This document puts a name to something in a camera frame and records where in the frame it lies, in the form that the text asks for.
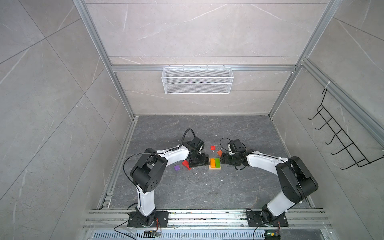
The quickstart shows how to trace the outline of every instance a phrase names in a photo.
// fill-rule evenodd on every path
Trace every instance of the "red wire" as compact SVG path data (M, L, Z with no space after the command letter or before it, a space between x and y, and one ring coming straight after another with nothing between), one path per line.
M159 229L159 220L156 218L156 231Z
M280 222L278 222L279 223L279 229L277 230L277 232L276 233L279 233L279 231L280 231Z
M157 219L157 223L159 224L159 227L160 227L160 234L161 234L161 232L162 232L162 230L161 230L161 225L160 225L160 223L159 223L159 220Z

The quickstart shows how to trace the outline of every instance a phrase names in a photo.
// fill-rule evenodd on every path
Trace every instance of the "red block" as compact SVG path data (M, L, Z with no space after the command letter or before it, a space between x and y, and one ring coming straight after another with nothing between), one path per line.
M191 170L192 168L189 167L189 162L187 160L184 160L183 165L188 168L188 170Z

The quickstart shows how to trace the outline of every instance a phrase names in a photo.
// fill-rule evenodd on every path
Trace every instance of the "black wire rack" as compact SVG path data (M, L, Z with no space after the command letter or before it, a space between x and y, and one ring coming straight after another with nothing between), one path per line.
M315 115L313 118L311 118L311 119L308 118L308 120L312 120L312 119L314 119L317 115L320 115L320 116L322 117L322 119L325 121L325 123L324 123L324 125L321 126L321 128L319 128L319 129L315 128L315 130L320 130L320 129L322 129L324 126L327 125L327 126L332 130L332 132L333 132L333 134L334 134L334 135L333 135L333 138L331 139L331 141L330 141L329 143L325 143L325 144L330 145L330 144L332 143L332 141L333 141L335 138L337 138L337 139L340 141L341 145L343 146L343 148L342 148L340 151L338 151L337 153L331 153L331 154L332 154L332 155L336 155L336 154L340 153L341 151L346 150L346 151L348 152L348 154L351 156L351 158L353 159L353 161L355 162L354 164L350 165L349 167L346 167L346 168L340 168L340 169L345 170L345 169L348 169L348 168L350 168L350 167L352 167L352 166L355 166L355 165L357 165L358 167L363 167L363 166L365 166L365 165L371 164L371 163L373 163L373 162L375 162L375 161L377 161L377 160L380 160L380 159L384 158L384 155L383 155L382 157L380 157L380 158L378 158L378 159L375 159L375 160L373 160L373 161L369 161L369 160L365 157L365 155L360 151L360 149L356 146L356 144L352 141L352 139L351 139L351 138L349 137L349 135L344 131L344 129L340 126L340 124L336 121L336 119L334 119L334 117L333 117L333 116L328 112L328 110L324 107L323 102L324 102L325 94L327 93L327 89L324 89L322 93L324 94L324 96L323 96L323 99L322 99L322 101L321 101L320 106L316 109L316 111L317 111L316 115ZM330 118L329 118L328 120L326 120L326 118L323 116L323 114L321 114L321 111L322 111L322 110L326 111L326 112L328 113L328 115L330 116ZM333 119L334 122L339 126L339 128L340 128L339 131L334 130L334 129L331 127L331 125L329 124L329 121L331 121L332 119ZM347 136L347 138L351 141L351 143L348 144L348 145L344 144L343 141L342 141L342 140L339 138L339 136L338 136L338 134L340 134L340 133L344 133L344 134ZM357 160L352 156L351 152L348 150L348 147L350 147L350 146L354 146L354 147L356 147L356 149L360 152L360 154L362 155L362 159L361 159L361 160L358 160L358 161L357 161Z

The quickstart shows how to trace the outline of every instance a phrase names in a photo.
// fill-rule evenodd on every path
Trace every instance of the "black mounting plate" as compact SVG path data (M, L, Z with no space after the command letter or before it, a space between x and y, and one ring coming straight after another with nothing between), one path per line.
M168 215L169 215L169 212L167 211L155 212L155 218L159 220L161 227L168 226ZM136 212L130 212L127 227L144 227L144 222L141 221L141 219L139 218ZM149 227L156 227L156 220L153 221L153 223Z
M261 213L262 211L255 211L255 210L245 212L245 214L247 215L247 221L248 221L249 227L257 227L263 222L262 217L260 215ZM273 225L273 227L279 227L278 222L280 222L280 227L288 227L288 221L287 221L287 218L285 217L285 213L281 214L274 222L275 224Z

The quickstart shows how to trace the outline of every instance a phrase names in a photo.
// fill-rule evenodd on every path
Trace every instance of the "black cable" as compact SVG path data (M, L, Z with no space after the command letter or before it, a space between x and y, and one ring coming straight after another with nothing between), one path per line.
M128 177L127 173L125 172L125 168L124 168L124 167L125 167L125 163L127 162L128 159L130 159L130 158L133 157L133 156L137 156L137 155L141 155L141 154L156 154L156 153L152 153L152 152L143 152L143 153L136 153L136 154L133 154L133 155L127 157L127 159L125 159L125 161L124 161L124 164L122 165L122 170L123 170L125 176L127 176L128 180L135 186L135 188L136 188L137 191L139 192L139 205L140 205L139 210L140 210L140 208L141 208L141 202L140 202L140 190L139 190L139 188L136 186L136 184L135 184L135 183Z
M139 198L140 207L138 208L136 214L139 212L139 210L140 210L140 208L141 208L140 191L139 191L139 188L136 186L136 184L135 184L135 183L128 177L127 173L125 172L125 168L124 168L124 167L125 167L125 163L128 161L128 159L130 159L130 158L133 157L133 156L142 155L142 154L156 154L156 153L143 152L143 153L136 153L136 154L133 154L133 155L127 157L127 159L125 159L125 161L124 161L124 163L123 163L123 165L122 165L122 170L123 170L125 176L126 176L126 177L128 178L128 180L135 186L135 188L137 189L137 191L138 191L138 193L139 193L139 197L138 197L138 198ZM128 214L128 209L129 209L131 206L135 205L135 204L138 204L138 203L131 204L131 205L127 208L127 214ZM129 221L129 219L128 219L127 221L123 222L122 224L120 224L119 226L115 227L113 230L114 230L115 232L121 233L121 234L123 234L123 235L125 235L125 236L127 236L127 237L130 237L130 238L136 240L136 238L131 237L131 236L127 235L127 234L124 234L124 233L119 232L119 231L116 230L116 228L118 228L118 227L120 227L121 225L127 223L128 221Z
M252 234L252 240L255 240L255 232L256 232L256 229L258 228L258 227L260 227L261 225L263 225L263 224L268 224L268 223L271 223L273 220L271 220L271 221L269 221L269 222L266 222L266 223L261 223L261 224L259 224L259 225L257 225L256 226L256 228L255 228L255 230L253 231L253 234Z
M193 130L190 129L190 128L188 128L188 129L184 132L183 137L181 138L181 142L180 142L179 148L181 148L181 146L183 145L183 143L184 143L184 138L185 138L185 136L186 136L186 134L187 134L188 131L191 131L192 134L193 134L193 137L196 137L196 135L195 135L195 133L193 132Z
M223 137L222 139L220 139L219 143L220 143L220 146L222 147L222 149L226 150L227 152L233 152L232 150L228 150L225 147L223 147L223 145L221 144L221 140L223 140L223 139L228 139L229 141L232 141L231 139L229 139L227 137ZM249 154L260 155L260 156L271 157L271 158L274 158L274 159L279 159L278 157L269 156L269 155L265 155L265 154L262 154L262 153L252 153L252 152L250 152Z
M288 168L289 169L291 169L292 170L292 168L293 167L291 167L290 165L288 165L288 163L287 163L287 161L283 161L283 160L281 160L280 158L279 158L279 160L280 161L282 161L283 163L285 163L285 165L287 165L288 166ZM299 181L299 179L297 179L297 183L299 184L299 187L300 187L300 189L301 189L301 192L303 193L303 195L304 195L304 198L305 198L305 202L308 202L308 199L307 199L307 197L305 196L305 194L304 194L304 190L303 190L303 188L301 187L301 184L300 184L300 181Z
M252 212L252 216L255 214L255 212L252 209L246 209L244 213L247 214L247 211L251 211Z
M238 171L241 171L243 170L244 168L246 167L246 165L244 165L244 167L240 168L240 169L237 169L237 167L235 166L235 169L238 170Z
M135 205L135 204L138 204L138 203L135 202L134 204L131 204L131 205L127 208L127 215L129 215L129 214L128 214L128 209L129 209L131 206ZM121 225L123 225L123 224L125 224L126 222L128 222L130 218L132 218L132 216L129 216L128 220L126 220L125 222L123 222L123 223L120 224L119 226L115 227L113 230L114 230L115 232L118 232L118 233L120 233L120 234L123 234L124 236L130 237L130 238L136 240L136 238L131 237L131 236L125 234L125 233L122 233L122 232L119 232L119 231L116 230L116 228L118 228L118 227L120 227Z

